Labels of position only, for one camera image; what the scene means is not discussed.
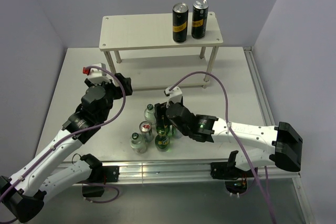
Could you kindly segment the green glass bottle back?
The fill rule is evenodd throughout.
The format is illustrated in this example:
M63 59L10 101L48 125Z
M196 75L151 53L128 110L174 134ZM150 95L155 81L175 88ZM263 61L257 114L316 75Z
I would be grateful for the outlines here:
M160 119L156 123L156 132L160 136L172 137L173 130L169 120Z

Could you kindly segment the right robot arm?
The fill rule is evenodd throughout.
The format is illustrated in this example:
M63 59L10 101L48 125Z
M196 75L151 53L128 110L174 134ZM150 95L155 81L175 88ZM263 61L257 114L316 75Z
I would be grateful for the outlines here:
M194 114L181 102L157 103L154 109L157 125L172 125L197 142L237 143L240 150L231 151L227 162L228 173L234 177L268 165L287 172L301 171L303 139L287 122L273 126L231 123Z

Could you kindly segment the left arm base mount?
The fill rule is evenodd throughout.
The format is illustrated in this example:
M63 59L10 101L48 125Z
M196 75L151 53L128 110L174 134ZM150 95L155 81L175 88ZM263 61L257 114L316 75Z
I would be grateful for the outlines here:
M74 154L71 163L74 165L73 158L78 155L80 156L79 161L84 161L89 165L90 175L88 178L81 180L79 183L82 184L82 196L83 199L92 204L107 204L115 201L120 196L120 190L113 185L107 184L108 182L108 172L104 168L102 162L94 157L92 154L79 155ZM94 200L93 198L101 197L106 188L115 190L116 194L113 198L108 200Z

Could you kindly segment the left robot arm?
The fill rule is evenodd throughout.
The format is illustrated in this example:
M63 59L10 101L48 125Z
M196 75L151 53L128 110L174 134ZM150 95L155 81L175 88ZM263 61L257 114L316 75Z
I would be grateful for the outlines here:
M21 223L33 219L48 200L66 188L82 180L96 182L102 176L102 163L91 154L70 168L52 173L110 123L107 118L115 100L125 100L133 93L131 78L120 73L111 79L103 74L89 74L85 84L88 88L81 102L50 144L18 172L1 176L1 203Z

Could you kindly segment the green glass bottle front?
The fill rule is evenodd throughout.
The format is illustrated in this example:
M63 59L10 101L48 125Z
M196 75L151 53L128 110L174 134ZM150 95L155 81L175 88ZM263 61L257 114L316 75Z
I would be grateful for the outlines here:
M160 152L168 151L170 148L170 137L167 134L158 133L155 137L155 146Z

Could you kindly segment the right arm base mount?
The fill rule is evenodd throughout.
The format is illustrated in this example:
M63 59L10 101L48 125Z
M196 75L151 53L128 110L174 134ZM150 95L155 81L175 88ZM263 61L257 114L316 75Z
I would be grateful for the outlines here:
M246 195L256 183L250 170L243 171L237 168L236 157L238 151L232 151L225 162L211 162L210 176L212 179L223 180L230 197L240 198Z

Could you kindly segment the green glass bottle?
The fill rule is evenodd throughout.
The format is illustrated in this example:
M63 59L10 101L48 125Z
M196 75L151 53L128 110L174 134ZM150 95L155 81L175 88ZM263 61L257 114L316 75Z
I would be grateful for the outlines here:
M170 148L170 137L167 134L158 133L155 137L155 146L160 152L168 151Z
M160 136L172 137L173 130L169 120L160 119L156 123L156 132Z

